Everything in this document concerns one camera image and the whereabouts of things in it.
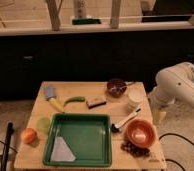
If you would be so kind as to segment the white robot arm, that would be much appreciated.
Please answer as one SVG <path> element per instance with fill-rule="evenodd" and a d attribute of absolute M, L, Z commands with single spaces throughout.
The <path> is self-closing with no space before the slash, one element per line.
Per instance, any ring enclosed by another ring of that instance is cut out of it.
<path fill-rule="evenodd" d="M 156 86 L 148 98 L 152 109 L 160 109 L 181 100 L 194 109 L 194 64 L 182 62 L 160 70 Z"/>

